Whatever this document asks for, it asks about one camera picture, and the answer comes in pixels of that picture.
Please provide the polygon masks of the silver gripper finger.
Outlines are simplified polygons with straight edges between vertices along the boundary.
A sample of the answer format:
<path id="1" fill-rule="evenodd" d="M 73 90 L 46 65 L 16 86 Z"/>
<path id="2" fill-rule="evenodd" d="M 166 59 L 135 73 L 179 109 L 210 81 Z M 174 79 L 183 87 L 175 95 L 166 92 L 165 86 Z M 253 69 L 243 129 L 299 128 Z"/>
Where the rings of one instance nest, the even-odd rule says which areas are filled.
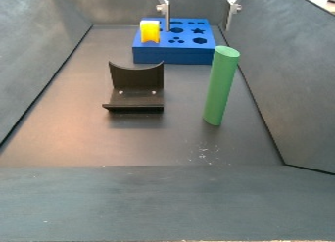
<path id="1" fill-rule="evenodd" d="M 166 16 L 166 32 L 170 32 L 170 1 L 159 0 L 157 10 Z"/>
<path id="2" fill-rule="evenodd" d="M 227 20 L 226 20 L 226 30 L 231 29 L 234 15 L 242 10 L 241 1 L 242 0 L 229 0 L 229 13 L 227 13 Z"/>

